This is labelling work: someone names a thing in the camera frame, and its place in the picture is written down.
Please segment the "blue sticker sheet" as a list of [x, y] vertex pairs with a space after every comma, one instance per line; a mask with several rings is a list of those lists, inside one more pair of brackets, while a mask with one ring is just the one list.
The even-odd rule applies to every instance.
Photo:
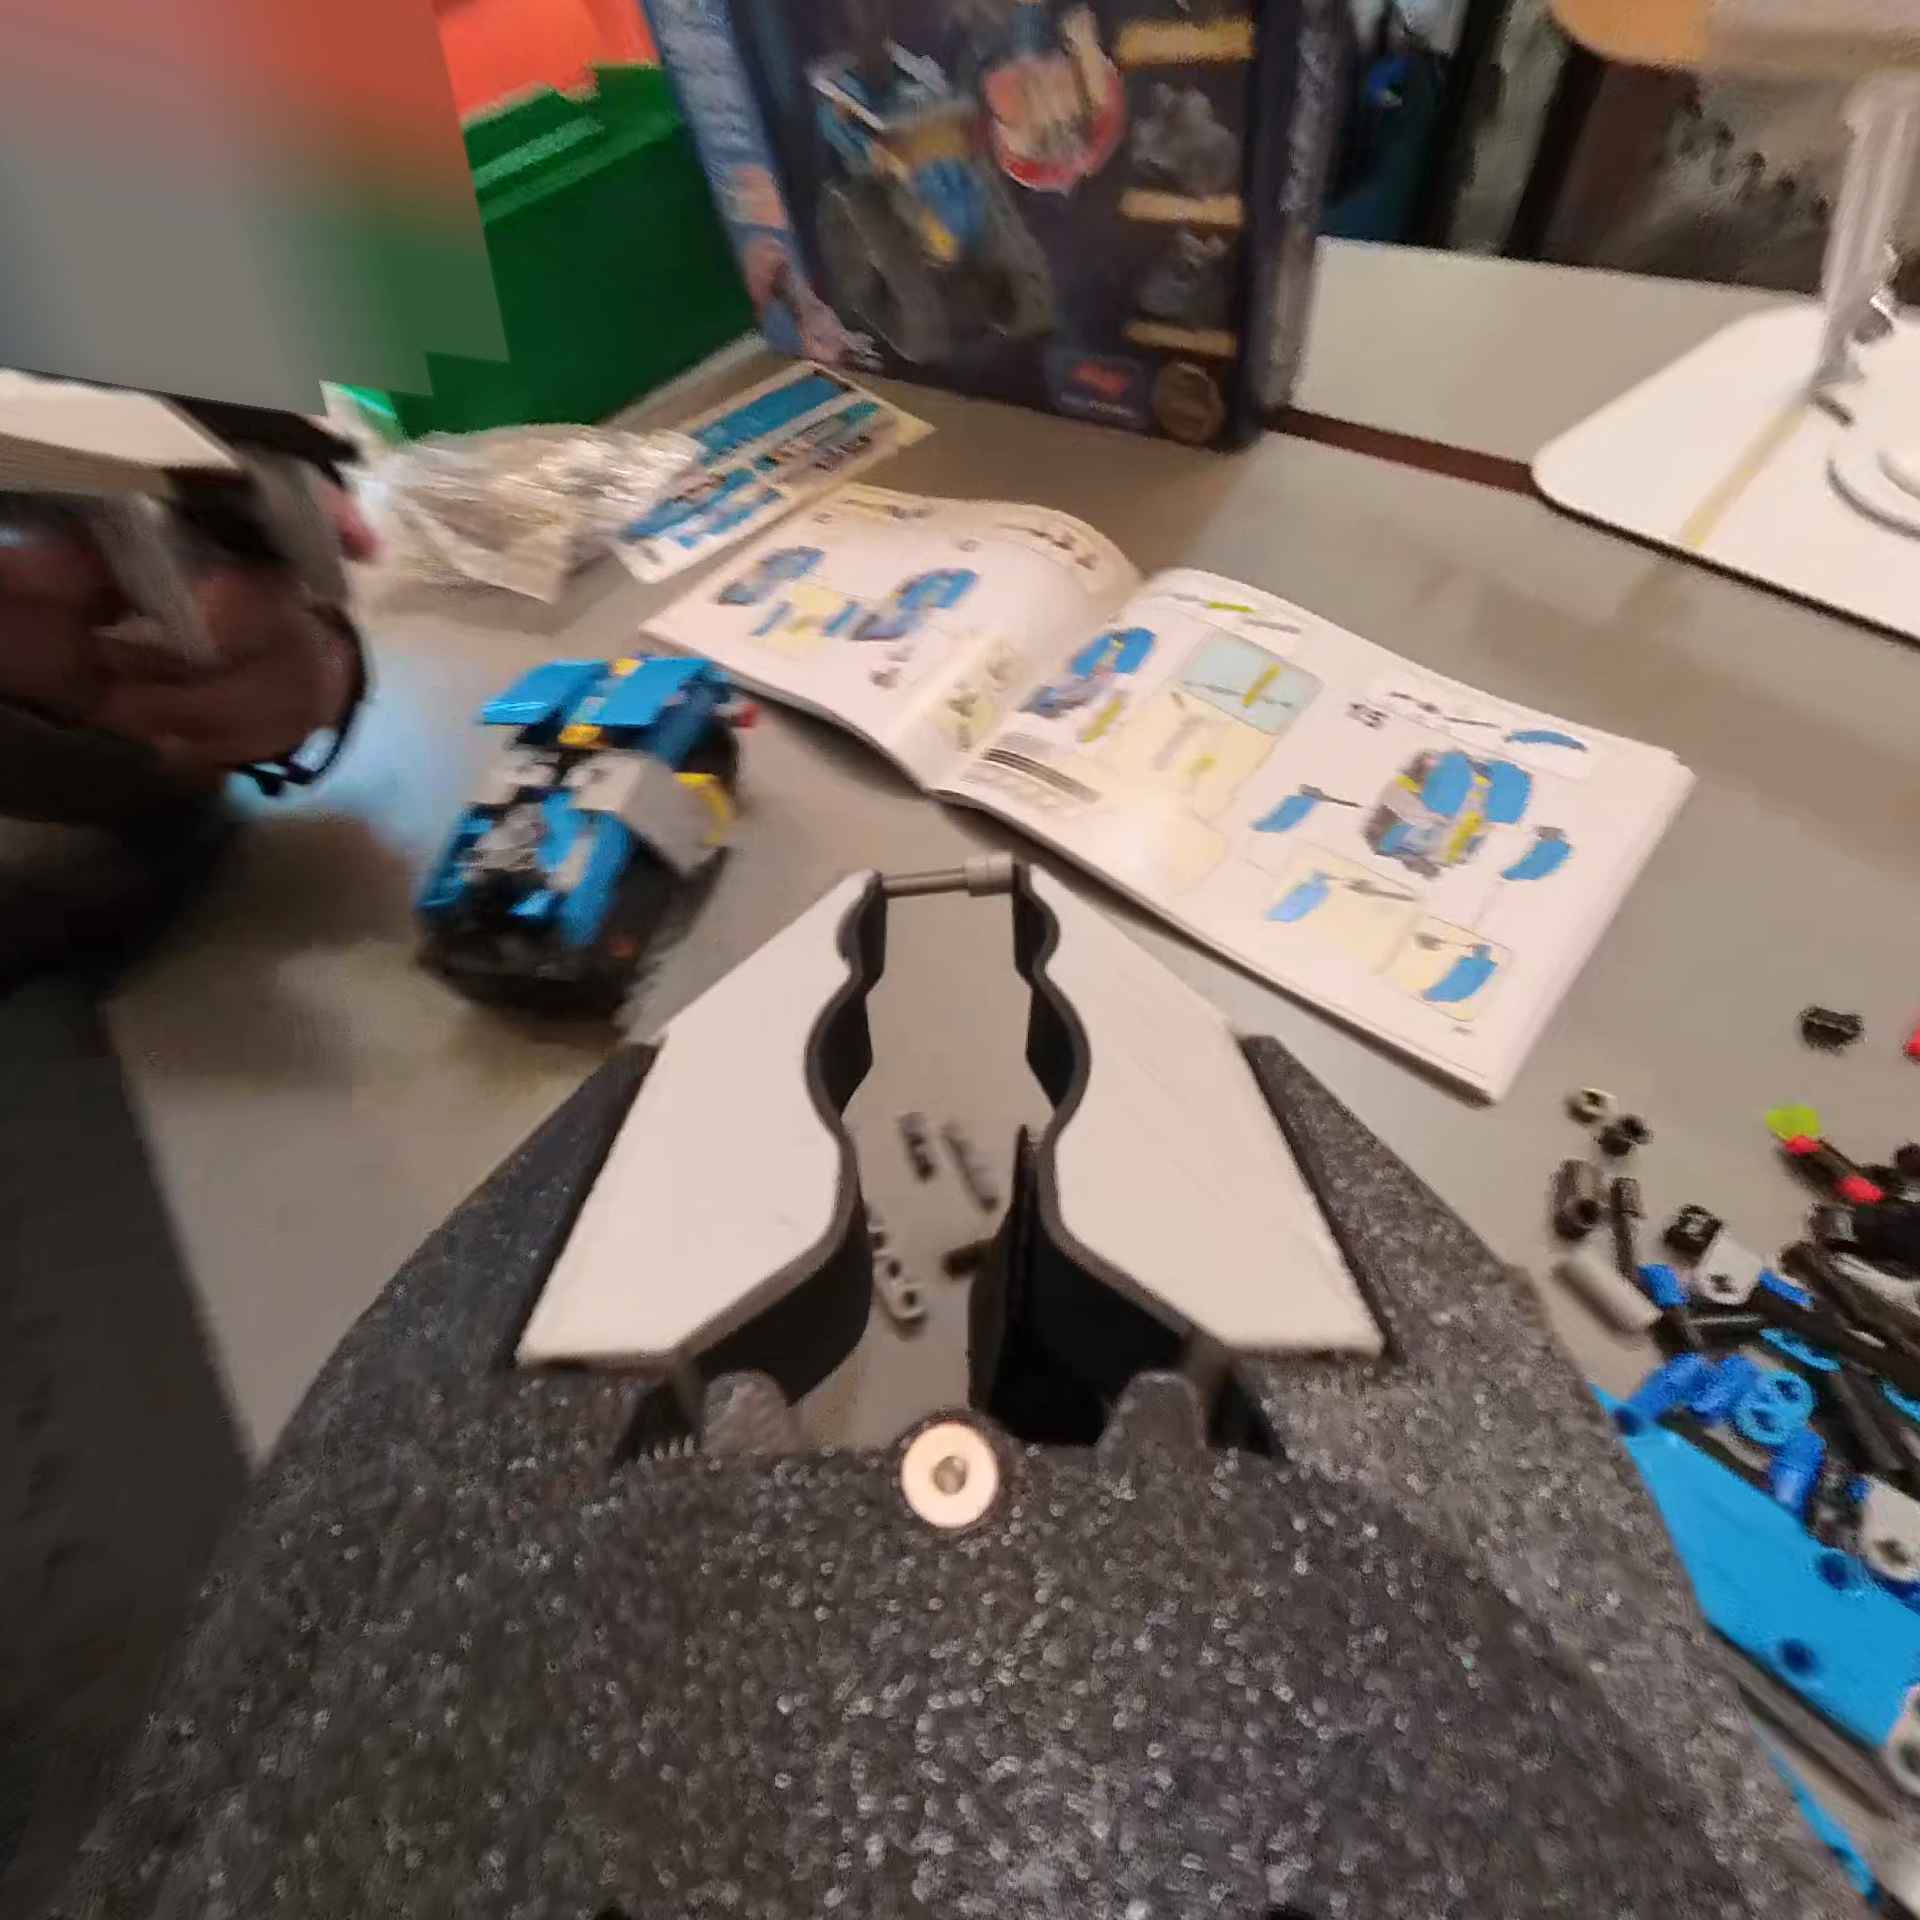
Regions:
[[930, 432], [841, 373], [779, 373], [687, 424], [691, 472], [621, 527], [615, 559], [642, 584], [668, 582]]

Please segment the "blue brick toy car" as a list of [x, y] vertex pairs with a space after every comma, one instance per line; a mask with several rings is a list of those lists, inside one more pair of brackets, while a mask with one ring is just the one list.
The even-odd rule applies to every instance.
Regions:
[[483, 1006], [618, 1014], [730, 842], [752, 720], [699, 656], [524, 672], [477, 712], [503, 746], [417, 898], [424, 969]]

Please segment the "bright green plastic bin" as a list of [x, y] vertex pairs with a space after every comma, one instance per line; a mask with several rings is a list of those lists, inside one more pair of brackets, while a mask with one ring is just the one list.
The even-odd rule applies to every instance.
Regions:
[[663, 67], [528, 87], [464, 145], [507, 357], [431, 354], [425, 393], [338, 389], [378, 433], [599, 422], [755, 328]]

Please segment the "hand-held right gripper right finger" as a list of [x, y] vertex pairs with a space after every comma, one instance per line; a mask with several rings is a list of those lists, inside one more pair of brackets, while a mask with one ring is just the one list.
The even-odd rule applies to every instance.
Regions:
[[1048, 1114], [972, 1283], [972, 1401], [1093, 1443], [1143, 1377], [1204, 1437], [1245, 1426], [1248, 1365], [1377, 1362], [1386, 1321], [1252, 1043], [1211, 999], [1039, 867], [1011, 867], [1025, 1062]]

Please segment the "grey desk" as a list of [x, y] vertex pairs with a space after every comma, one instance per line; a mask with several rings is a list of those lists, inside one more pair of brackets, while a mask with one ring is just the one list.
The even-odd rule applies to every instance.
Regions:
[[1763, 1886], [1748, 1912], [1858, 1902], [1788, 1807], [1680, 1593], [1674, 1551], [1576, 1368], [1626, 1338], [1546, 1279], [1549, 1162], [1578, 1080], [1644, 1105], [1647, 1198], [1784, 1227], [1792, 1175], [1760, 1111], [1810, 1097], [1873, 1153], [1916, 1137], [1916, 645], [1597, 533], [1480, 479], [1573, 415], [1546, 377], [1586, 342], [1525, 319], [1636, 325], [1663, 293], [1541, 294], [1546, 269], [1335, 246], [1315, 398], [1361, 370], [1361, 294], [1442, 296], [1441, 345], [1391, 394], [1208, 455], [899, 391], [932, 433], [877, 479], [1068, 511], [1137, 565], [1275, 591], [1457, 680], [1668, 746], [1676, 825], [1500, 1102], [1444, 1088], [1093, 882], [1123, 938], [1255, 1041], [1369, 1275], [1399, 1358], [1255, 1368], [1277, 1457], [1178, 1474], [1016, 1456], [959, 1542], [908, 1542], [881, 1454], [963, 1382], [965, 1314], [875, 1327], [818, 1394], [824, 1456], [625, 1456], [625, 1382], [371, 1384], [378, 1294], [491, 1279], [513, 1201], [539, 1227], [604, 1107], [596, 1031], [539, 1038], [415, 959], [407, 885], [484, 751], [466, 712], [541, 650], [481, 591], [386, 582], [378, 690], [332, 790], [245, 831], [232, 878], [112, 1006], [167, 1201], [279, 1553], [372, 1542], [425, 1595], [427, 1649], [507, 1600], [586, 1583], [615, 1677], [687, 1685], [635, 1723], [668, 1761], [634, 1863], [586, 1894], [634, 1915], [1680, 1912], [1704, 1824]]

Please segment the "person's left forearm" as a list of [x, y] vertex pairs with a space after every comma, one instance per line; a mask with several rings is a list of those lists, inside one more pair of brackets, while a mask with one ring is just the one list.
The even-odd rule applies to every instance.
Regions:
[[199, 898], [233, 833], [225, 778], [156, 750], [2, 704], [2, 993], [93, 984], [135, 963]]

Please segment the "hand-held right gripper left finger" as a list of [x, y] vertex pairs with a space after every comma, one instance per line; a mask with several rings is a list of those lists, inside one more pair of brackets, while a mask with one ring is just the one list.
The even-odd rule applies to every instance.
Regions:
[[845, 1113], [883, 967], [883, 885], [852, 870], [642, 1043], [522, 1368], [757, 1371], [800, 1401], [852, 1354], [874, 1249]]

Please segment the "pile of loose bricks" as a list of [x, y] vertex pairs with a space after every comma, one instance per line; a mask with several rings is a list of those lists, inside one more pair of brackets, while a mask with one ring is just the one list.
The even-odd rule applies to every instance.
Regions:
[[1552, 1277], [1648, 1351], [1605, 1418], [1812, 1833], [1873, 1912], [1916, 1915], [1916, 1142], [1860, 1160], [1815, 1105], [1767, 1111], [1809, 1214], [1763, 1255], [1709, 1206], [1652, 1222], [1647, 1114], [1592, 1085], [1567, 1111]]

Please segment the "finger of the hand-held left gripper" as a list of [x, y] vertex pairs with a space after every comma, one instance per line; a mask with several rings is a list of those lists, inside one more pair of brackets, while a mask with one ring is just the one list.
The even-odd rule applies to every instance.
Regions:
[[227, 443], [169, 399], [2, 373], [5, 483], [175, 483], [242, 471]]

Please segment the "dark blue toy box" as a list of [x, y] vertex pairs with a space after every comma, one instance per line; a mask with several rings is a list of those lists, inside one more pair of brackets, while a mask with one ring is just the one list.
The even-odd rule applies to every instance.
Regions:
[[1290, 407], [1330, 5], [642, 11], [777, 351], [1191, 447]]

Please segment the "open instruction booklet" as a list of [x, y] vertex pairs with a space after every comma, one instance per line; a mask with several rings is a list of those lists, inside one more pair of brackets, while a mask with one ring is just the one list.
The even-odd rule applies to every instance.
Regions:
[[1693, 787], [1090, 522], [849, 483], [642, 630], [986, 810], [1268, 987], [1504, 1097]]

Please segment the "white laptop stand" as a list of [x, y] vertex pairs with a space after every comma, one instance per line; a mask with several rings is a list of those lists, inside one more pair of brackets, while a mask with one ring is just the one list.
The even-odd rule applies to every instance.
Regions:
[[1723, 327], [1548, 443], [1562, 511], [1919, 638], [1919, 327], [1896, 296], [1916, 186], [1916, 1], [1552, 5], [1581, 47], [1699, 78], [1841, 80], [1817, 294]]

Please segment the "orange plastic bin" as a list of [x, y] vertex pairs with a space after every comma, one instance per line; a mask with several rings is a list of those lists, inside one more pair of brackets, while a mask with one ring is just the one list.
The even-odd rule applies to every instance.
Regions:
[[657, 63], [639, 1], [435, 1], [461, 115], [528, 88], [583, 88], [602, 63]]

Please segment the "crumpled clear plastic bag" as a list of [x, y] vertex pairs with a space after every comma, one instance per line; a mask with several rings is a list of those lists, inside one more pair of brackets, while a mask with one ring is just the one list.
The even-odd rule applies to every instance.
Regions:
[[386, 447], [359, 497], [391, 565], [553, 606], [699, 459], [674, 430], [511, 424]]

